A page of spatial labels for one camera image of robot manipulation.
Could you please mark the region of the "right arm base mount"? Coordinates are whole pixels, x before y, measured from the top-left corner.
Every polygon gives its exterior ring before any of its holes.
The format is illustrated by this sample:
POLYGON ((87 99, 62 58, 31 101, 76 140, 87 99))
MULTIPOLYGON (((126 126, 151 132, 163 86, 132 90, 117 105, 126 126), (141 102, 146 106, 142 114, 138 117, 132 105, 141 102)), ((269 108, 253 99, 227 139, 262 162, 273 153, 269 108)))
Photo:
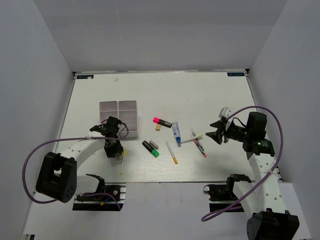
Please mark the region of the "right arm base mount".
POLYGON ((252 181, 245 174, 231 174, 225 183, 207 184, 203 187, 203 192, 209 195, 209 210, 211 213, 226 208, 238 199, 233 193, 236 182, 251 183, 252 181))

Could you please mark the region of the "yellow capped white marker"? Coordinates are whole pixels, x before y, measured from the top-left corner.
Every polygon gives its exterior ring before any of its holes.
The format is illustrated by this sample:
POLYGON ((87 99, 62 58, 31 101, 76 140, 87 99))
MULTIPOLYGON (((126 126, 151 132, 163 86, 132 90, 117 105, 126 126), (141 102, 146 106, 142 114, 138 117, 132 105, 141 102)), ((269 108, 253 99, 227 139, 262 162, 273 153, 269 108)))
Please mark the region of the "yellow capped white marker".
POLYGON ((168 151, 169 151, 174 163, 177 165, 178 164, 178 160, 177 160, 177 158, 176 158, 176 156, 175 156, 170 144, 168 142, 166 142, 165 144, 166 144, 166 147, 167 147, 167 149, 168 149, 168 151))

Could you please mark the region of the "green black highlighter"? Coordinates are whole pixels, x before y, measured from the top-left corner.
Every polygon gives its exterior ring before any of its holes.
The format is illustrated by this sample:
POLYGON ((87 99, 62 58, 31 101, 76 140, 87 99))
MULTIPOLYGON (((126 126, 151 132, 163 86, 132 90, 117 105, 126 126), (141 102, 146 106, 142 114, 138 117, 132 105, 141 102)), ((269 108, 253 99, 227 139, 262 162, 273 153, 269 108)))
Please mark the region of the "green black highlighter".
POLYGON ((142 145, 148 150, 148 152, 155 158, 157 158, 160 154, 159 152, 147 141, 143 141, 142 145))

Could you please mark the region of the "white eraser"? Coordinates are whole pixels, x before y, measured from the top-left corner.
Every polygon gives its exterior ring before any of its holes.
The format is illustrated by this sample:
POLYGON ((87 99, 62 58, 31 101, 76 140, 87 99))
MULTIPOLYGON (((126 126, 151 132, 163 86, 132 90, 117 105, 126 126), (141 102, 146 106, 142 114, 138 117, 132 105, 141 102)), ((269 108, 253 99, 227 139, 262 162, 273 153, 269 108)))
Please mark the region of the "white eraser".
POLYGON ((113 159, 116 162, 121 162, 123 158, 122 155, 116 154, 113 159))

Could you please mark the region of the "clear glue bottle blue cap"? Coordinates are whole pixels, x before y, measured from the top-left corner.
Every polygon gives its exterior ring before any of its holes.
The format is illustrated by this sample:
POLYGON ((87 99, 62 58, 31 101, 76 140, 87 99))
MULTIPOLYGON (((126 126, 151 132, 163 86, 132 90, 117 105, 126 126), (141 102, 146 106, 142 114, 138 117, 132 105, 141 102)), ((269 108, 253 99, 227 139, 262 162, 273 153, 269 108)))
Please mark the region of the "clear glue bottle blue cap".
POLYGON ((175 138, 177 146, 180 147, 181 146, 181 134, 180 134, 180 128, 179 128, 177 121, 172 123, 172 131, 173 131, 173 136, 175 138))

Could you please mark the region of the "pink black highlighter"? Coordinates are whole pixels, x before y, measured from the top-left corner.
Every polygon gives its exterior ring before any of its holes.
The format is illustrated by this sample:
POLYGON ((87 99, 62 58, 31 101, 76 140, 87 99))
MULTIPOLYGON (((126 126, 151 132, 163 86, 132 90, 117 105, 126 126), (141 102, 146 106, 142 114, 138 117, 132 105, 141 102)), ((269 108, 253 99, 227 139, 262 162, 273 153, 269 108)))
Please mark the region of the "pink black highlighter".
POLYGON ((159 124, 161 126, 167 127, 167 128, 171 128, 172 127, 172 123, 165 121, 163 119, 154 117, 152 120, 155 124, 159 124))

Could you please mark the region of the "grey eraser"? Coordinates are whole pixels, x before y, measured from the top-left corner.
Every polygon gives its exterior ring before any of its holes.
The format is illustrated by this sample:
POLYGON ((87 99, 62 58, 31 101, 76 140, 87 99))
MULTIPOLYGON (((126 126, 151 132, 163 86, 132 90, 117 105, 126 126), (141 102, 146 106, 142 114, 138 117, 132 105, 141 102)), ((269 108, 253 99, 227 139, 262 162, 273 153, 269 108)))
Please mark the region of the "grey eraser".
POLYGON ((152 145, 152 147, 155 148, 156 150, 159 149, 159 146, 154 141, 150 140, 149 144, 152 145))

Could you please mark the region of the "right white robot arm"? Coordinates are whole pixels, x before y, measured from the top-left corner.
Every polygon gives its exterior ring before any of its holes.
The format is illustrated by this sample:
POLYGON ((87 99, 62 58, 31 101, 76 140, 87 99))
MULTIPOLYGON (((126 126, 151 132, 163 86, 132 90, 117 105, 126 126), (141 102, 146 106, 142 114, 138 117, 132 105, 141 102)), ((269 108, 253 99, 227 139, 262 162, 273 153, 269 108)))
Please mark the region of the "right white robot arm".
POLYGON ((289 212, 279 187, 276 171, 280 156, 266 138, 267 116, 250 112, 246 123, 236 125, 232 110, 222 108, 214 132, 206 135, 219 145, 235 140, 242 143, 254 179, 245 174, 231 174, 225 184, 203 188, 211 202, 231 201, 226 212, 243 210, 247 216, 246 233, 250 240, 292 240, 298 231, 298 216, 289 212))

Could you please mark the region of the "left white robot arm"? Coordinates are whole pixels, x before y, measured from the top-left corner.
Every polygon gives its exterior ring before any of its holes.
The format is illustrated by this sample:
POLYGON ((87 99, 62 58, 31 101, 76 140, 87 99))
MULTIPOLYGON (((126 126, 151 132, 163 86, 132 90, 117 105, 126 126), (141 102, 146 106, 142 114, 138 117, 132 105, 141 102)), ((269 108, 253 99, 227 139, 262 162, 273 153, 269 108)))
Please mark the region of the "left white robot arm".
POLYGON ((124 148, 120 140, 121 132, 127 125, 116 117, 110 116, 99 125, 89 129, 85 137, 62 138, 59 142, 76 141, 61 152, 49 152, 44 156, 35 189, 56 201, 67 203, 74 195, 93 197, 96 200, 106 195, 104 178, 87 173, 78 175, 78 168, 97 151, 104 149, 108 158, 119 159, 124 148))

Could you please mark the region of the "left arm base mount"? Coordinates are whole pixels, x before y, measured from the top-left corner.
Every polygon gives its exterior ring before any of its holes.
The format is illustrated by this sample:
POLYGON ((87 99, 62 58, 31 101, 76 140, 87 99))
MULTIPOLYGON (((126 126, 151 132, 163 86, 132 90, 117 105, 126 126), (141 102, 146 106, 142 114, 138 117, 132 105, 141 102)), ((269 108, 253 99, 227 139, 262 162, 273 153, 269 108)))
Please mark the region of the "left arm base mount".
POLYGON ((126 183, 106 183, 105 195, 76 195, 73 201, 73 211, 89 212, 119 212, 126 198, 126 183))

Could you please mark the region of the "beige eraser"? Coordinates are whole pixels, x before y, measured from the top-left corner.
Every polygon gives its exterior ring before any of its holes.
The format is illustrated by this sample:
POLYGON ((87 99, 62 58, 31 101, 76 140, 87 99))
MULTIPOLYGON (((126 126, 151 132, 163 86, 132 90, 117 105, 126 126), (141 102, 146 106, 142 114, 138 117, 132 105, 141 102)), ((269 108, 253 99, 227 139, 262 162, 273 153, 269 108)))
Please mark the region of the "beige eraser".
POLYGON ((156 127, 155 127, 155 130, 156 130, 156 131, 160 131, 160 129, 161 129, 161 125, 160 125, 160 124, 157 124, 156 127))

